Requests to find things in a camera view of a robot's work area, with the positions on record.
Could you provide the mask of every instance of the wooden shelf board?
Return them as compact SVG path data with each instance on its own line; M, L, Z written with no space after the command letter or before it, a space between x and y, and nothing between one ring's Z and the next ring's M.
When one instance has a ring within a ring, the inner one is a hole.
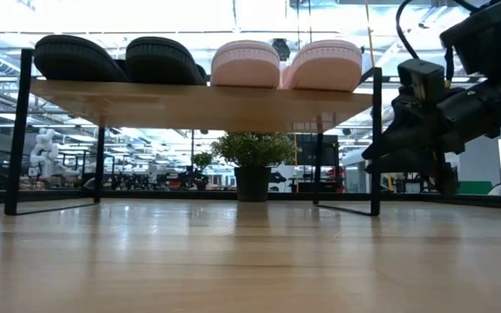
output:
M95 124L316 132L372 106L372 95L139 83L34 80L31 93Z

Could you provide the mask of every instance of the green leaves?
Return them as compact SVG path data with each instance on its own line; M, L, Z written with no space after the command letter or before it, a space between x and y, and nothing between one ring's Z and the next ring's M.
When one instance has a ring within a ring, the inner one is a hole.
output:
M202 152L192 157L192 162L198 167L199 170L204 170L212 163L214 156L208 152Z
M297 146L283 134L227 133L211 144L215 156L239 167L294 164Z

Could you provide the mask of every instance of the potted plant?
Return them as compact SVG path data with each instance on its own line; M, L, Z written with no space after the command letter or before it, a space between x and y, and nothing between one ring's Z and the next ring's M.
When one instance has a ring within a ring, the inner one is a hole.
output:
M286 135L272 133L227 133L211 147L212 154L237 166L237 198L244 202L266 201L271 167L294 164L297 153Z
M202 152L192 157L192 162L197 166L197 173L195 175L195 185L198 190L206 190L208 184L208 177L204 175L204 169L212 163L214 156L208 152Z

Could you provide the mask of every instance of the black metal frame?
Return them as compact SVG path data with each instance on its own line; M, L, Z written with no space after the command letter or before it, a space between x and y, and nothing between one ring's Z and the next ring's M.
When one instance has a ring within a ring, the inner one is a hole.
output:
M25 214L49 212L54 210L65 210L91 206L100 203L102 199L102 176L104 175L104 135L105 128L101 124L97 136L97 160L95 190L93 193L94 203L73 205L62 208L51 208L44 210L29 210L19 212L17 203L19 201L19 184L21 176L21 164L23 161L24 136L26 134L26 119L28 116L28 106L30 98L30 83L32 79L32 58L33 49L23 49L21 51L21 74L18 85L17 110L15 117L15 128L10 151L9 178L7 182L7 192L5 193L4 213L7 216L19 216Z
M368 70L361 77L361 83L367 78L373 77L373 92L372 92L372 142L375 143L382 135L382 69L375 67ZM324 134L322 130L319 130L317 134L317 151L316 151L316 168L314 173L314 194L312 203L319 208L341 210L343 212L359 214L362 216L379 216L380 215L380 181L381 176L379 172L371 173L371 210L370 212L364 212L361 210L352 210L341 208L331 205L321 205L318 201L320 193L320 175L321 175L321 165L322 165L322 144L323 144ZM372 159L372 163L377 163L378 159Z

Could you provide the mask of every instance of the wooden floor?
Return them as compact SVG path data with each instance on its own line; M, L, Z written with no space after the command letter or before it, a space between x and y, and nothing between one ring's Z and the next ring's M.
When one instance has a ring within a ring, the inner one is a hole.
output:
M22 203L44 205L55 204ZM2 210L0 312L501 313L501 210L384 203L371 219L307 202L151 200Z

